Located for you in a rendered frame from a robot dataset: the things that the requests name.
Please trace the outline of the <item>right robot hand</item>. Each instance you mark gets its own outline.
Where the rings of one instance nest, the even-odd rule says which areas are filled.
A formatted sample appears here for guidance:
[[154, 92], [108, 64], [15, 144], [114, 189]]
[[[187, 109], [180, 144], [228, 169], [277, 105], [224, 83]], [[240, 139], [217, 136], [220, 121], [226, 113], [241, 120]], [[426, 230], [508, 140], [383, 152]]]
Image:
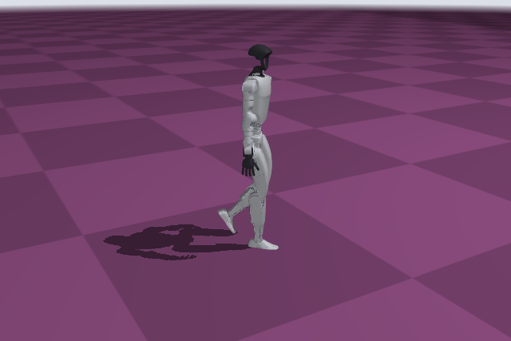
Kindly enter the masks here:
[[244, 154], [244, 148], [243, 148], [243, 155], [244, 155], [244, 160], [243, 160], [243, 163], [242, 163], [242, 175], [244, 174], [244, 168], [245, 168], [245, 175], [247, 176], [248, 175], [248, 172], [249, 172], [249, 176], [251, 176], [251, 169], [252, 169], [252, 174], [253, 176], [255, 175], [255, 172], [254, 172], [254, 166], [256, 167], [256, 169], [259, 171], [259, 167], [257, 166], [257, 164], [254, 162], [254, 159], [252, 158], [253, 157], [253, 148], [252, 148], [252, 154], [251, 155], [245, 155]]

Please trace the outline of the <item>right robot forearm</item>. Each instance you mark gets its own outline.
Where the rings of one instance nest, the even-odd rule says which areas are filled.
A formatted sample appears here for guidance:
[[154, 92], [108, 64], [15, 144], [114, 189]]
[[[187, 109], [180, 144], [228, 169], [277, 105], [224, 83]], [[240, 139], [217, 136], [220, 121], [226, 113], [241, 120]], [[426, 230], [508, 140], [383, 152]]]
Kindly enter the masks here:
[[253, 127], [250, 126], [251, 117], [248, 114], [245, 114], [242, 120], [242, 131], [243, 131], [243, 144], [244, 144], [244, 154], [251, 155], [252, 154], [252, 144], [253, 144]]

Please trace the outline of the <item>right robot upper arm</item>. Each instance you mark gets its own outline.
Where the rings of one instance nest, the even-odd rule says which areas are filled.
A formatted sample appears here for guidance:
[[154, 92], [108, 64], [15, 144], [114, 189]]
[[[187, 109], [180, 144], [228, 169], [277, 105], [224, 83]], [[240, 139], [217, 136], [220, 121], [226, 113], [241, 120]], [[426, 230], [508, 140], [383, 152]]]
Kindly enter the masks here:
[[252, 113], [256, 90], [257, 90], [256, 80], [247, 80], [242, 84], [243, 117], [245, 114], [248, 114], [251, 117], [250, 125], [254, 125], [257, 121], [256, 115]]

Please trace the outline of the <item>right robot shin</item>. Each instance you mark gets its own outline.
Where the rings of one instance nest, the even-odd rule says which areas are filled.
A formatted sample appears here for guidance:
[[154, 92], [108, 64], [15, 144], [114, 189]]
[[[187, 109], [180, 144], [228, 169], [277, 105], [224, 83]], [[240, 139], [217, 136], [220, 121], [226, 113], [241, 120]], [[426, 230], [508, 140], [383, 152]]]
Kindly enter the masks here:
[[[251, 223], [253, 224], [254, 233], [255, 233], [255, 242], [261, 243], [263, 241], [262, 234], [263, 234], [263, 226], [264, 226], [265, 214], [266, 214], [266, 198], [264, 200], [264, 204], [262, 204], [262, 202], [258, 196], [251, 196], [249, 199], [249, 204], [250, 204]], [[260, 236], [260, 240], [259, 240], [259, 236]]]

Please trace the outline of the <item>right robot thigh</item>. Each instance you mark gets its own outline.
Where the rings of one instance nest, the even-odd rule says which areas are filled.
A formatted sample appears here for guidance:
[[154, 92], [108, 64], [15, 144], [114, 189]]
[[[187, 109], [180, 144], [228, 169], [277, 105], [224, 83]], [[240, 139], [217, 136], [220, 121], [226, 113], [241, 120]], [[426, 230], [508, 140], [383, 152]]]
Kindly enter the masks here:
[[266, 198], [267, 191], [268, 191], [269, 172], [268, 172], [267, 162], [266, 162], [266, 159], [265, 159], [262, 149], [257, 148], [255, 146], [255, 143], [252, 144], [252, 148], [253, 148], [253, 157], [252, 158], [254, 159], [254, 162], [259, 167], [259, 171], [254, 166], [255, 175], [253, 176], [253, 174], [252, 174], [252, 178], [253, 178], [254, 185], [255, 185], [255, 188], [257, 191], [254, 191], [250, 194], [250, 196], [248, 197], [248, 201], [251, 196], [258, 196], [260, 198], [261, 202], [263, 203]]

